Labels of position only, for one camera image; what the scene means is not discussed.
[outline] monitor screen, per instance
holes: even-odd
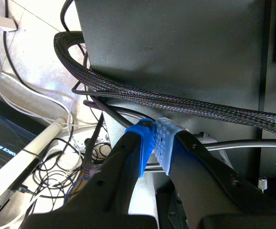
[[[34,134],[0,116],[0,168],[34,138]]]

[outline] metal rod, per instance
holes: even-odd
[[[208,151],[236,149],[236,148],[276,148],[275,139],[259,139],[259,140],[235,140],[226,142],[217,142],[204,144]],[[147,164],[146,173],[164,172],[159,163]]]

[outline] gray surface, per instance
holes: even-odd
[[[276,113],[276,0],[272,1],[270,23],[269,54],[266,77],[266,96],[264,111]],[[263,138],[276,139],[276,135],[268,131],[263,132]],[[276,149],[263,148],[261,151],[260,176],[276,177]]]
[[[264,1],[76,0],[76,5],[93,70],[143,89],[258,109]],[[248,126],[110,103],[169,117],[218,141],[256,136]],[[123,130],[105,120],[115,142]],[[252,152],[228,152],[241,175],[254,172]]]

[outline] white pole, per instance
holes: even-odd
[[[39,154],[44,147],[60,132],[66,121],[62,118],[56,120],[58,123],[52,123],[42,131],[33,141],[24,149],[34,154]],[[5,166],[0,169],[0,196],[8,189],[12,183],[20,176],[27,166],[36,158],[35,155],[21,150]]]

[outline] cable management sleeve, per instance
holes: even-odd
[[[68,51],[71,46],[80,43],[84,43],[83,35],[80,31],[59,32],[54,37],[55,52],[64,67],[81,83],[94,90],[94,92],[72,90],[77,94],[124,99],[168,111],[259,127],[276,134],[276,114],[274,113],[242,109],[141,90],[127,84],[118,83],[88,70],[76,62]]]

